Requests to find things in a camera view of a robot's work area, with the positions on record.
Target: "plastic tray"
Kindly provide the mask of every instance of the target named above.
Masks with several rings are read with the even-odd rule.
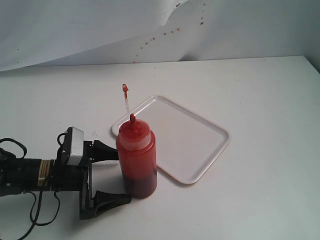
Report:
[[[163,96],[151,96],[131,113],[155,134],[157,166],[183,184],[197,182],[231,140],[227,130]],[[116,136],[127,118],[112,126]]]

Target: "white tray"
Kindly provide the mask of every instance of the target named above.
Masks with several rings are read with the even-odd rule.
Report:
[[[227,130],[163,96],[151,96],[131,113],[155,134],[157,166],[183,184],[197,182],[231,140]],[[113,124],[114,135],[127,118]]]

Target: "white table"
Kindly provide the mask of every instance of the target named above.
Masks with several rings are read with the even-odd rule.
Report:
[[[122,83],[131,108],[167,96],[228,129],[231,143],[196,184],[159,173],[149,198],[96,219],[80,221],[78,193],[61,192],[55,222],[27,239],[320,239],[320,75],[303,56],[0,72],[0,137],[24,143],[29,158],[55,158],[56,137],[69,126],[115,147]],[[95,166],[93,186],[122,192],[119,165]],[[32,202],[28,194],[0,198],[2,238],[27,231]],[[45,222],[57,203],[46,193],[42,204]]]

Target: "plastic bottle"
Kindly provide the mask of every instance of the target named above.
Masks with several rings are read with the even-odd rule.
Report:
[[[150,196],[157,187],[157,164],[156,137],[149,125],[131,113],[119,129],[116,148],[126,191],[138,199]]]

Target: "red bottle cap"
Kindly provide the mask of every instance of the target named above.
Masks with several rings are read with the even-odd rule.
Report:
[[[130,121],[126,121],[119,129],[119,141],[127,150],[141,150],[151,142],[150,127],[145,121],[136,120],[131,113]]]

